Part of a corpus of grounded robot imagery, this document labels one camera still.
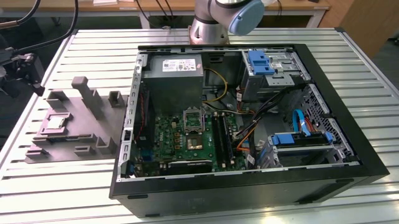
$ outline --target power supply label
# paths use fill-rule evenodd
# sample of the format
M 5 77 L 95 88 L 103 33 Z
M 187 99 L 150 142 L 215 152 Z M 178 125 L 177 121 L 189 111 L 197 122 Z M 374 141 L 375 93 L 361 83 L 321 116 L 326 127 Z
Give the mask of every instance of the power supply label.
M 162 64 L 162 71 L 195 71 L 195 59 L 174 59 L 165 60 Z

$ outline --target power cable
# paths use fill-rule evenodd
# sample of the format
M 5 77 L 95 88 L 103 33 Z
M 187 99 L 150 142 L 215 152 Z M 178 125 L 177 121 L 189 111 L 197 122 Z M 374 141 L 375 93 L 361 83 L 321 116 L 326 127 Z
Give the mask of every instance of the power cable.
M 170 23 L 173 23 L 171 18 L 170 18 L 167 12 L 165 11 L 165 9 L 163 9 L 163 7 L 162 7 L 161 1 L 159 1 L 159 0 L 155 0 L 155 1 L 157 1 L 158 5 L 159 5 L 162 11 L 163 11 L 165 16 L 167 17 L 167 20 L 170 21 Z
M 281 2 L 281 0 L 277 0 L 278 1 L 278 3 L 279 3 L 279 12 L 278 12 L 278 16 L 282 16 L 282 14 L 283 14 L 283 6 L 282 6 L 282 2 Z
M 29 14 L 22 19 L 19 19 L 19 20 L 0 23 L 0 29 L 6 29 L 6 28 L 11 28 L 11 27 L 18 27 L 23 23 L 26 23 L 33 18 L 34 14 L 35 14 L 35 12 L 37 12 L 37 10 L 39 8 L 39 5 L 41 5 L 41 0 L 37 0 L 35 5 L 34 5 L 31 11 L 29 12 Z
M 143 14 L 146 20 L 149 21 L 150 25 L 151 25 L 153 27 L 155 27 L 155 28 L 161 28 L 161 29 L 162 29 L 162 27 L 155 26 L 155 25 L 150 22 L 150 19 L 149 19 L 147 15 L 146 15 L 146 13 L 145 13 L 145 11 L 143 11 L 143 8 L 142 8 L 142 5 L 141 5 L 139 0 L 138 0 L 137 2 L 138 2 L 139 9 L 141 9 L 141 11 L 142 11 L 142 14 Z
M 171 8 L 171 6 L 170 6 L 170 2 L 169 2 L 169 0 L 165 0 L 165 1 L 166 1 L 167 5 L 169 5 L 169 8 L 170 8 L 171 19 L 173 19 L 173 26 L 174 26 L 174 28 L 175 28 L 175 16 L 174 16 L 174 11 L 173 11 L 173 8 Z
M 42 47 L 46 47 L 62 40 L 65 40 L 67 37 L 70 37 L 70 35 L 73 34 L 74 32 L 74 29 L 75 29 L 75 26 L 77 26 L 77 22 L 78 22 L 78 15 L 79 15 L 79 0 L 75 0 L 75 12 L 74 12 L 74 19 L 73 19 L 73 23 L 71 23 L 71 27 L 70 27 L 70 30 L 67 31 L 67 33 L 65 35 L 62 35 L 61 37 L 58 37 L 57 39 L 51 40 L 51 41 L 46 41 L 41 44 L 35 44 L 30 47 L 26 47 L 26 48 L 22 48 L 22 49 L 18 49 L 15 50 L 15 54 L 26 54 Z

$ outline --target gray 3d-printed holder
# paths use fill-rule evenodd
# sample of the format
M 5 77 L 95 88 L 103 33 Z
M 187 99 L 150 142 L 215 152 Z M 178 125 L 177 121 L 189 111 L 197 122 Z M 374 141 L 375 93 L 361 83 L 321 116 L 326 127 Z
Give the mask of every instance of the gray 3d-printed holder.
M 102 97 L 87 82 L 86 77 L 73 81 L 82 97 L 69 98 L 63 91 L 50 93 L 51 108 L 26 154 L 27 163 L 115 158 L 127 96 L 111 91 Z

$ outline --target aluminum table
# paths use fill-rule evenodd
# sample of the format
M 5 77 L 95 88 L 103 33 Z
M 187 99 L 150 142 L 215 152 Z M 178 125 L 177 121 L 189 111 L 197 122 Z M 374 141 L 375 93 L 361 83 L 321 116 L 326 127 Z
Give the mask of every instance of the aluminum table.
M 114 160 L 27 164 L 26 151 L 41 127 L 50 90 L 71 87 L 75 76 L 102 95 L 129 94 L 139 45 L 189 44 L 189 31 L 79 30 L 65 40 L 0 152 L 0 224 L 14 223 L 394 223 L 399 220 L 399 92 L 346 33 L 335 29 L 257 29 L 231 43 L 306 43 L 358 121 L 390 175 L 323 203 L 141 220 L 109 199 Z

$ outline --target blue plastic latch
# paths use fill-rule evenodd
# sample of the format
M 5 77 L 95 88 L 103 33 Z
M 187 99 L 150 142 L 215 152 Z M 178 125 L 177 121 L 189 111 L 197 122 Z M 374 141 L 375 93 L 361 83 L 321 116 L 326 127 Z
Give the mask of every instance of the blue plastic latch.
M 249 51 L 249 61 L 254 68 L 254 75 L 273 75 L 275 73 L 275 69 L 270 67 L 270 59 L 263 51 Z
M 327 138 L 329 143 L 333 143 L 333 140 L 334 140 L 333 134 L 330 132 L 326 132 L 325 136 Z
M 281 144 L 294 144 L 293 134 L 277 134 Z
M 274 145 L 278 145 L 281 143 L 279 138 L 275 135 L 273 136 L 273 143 Z

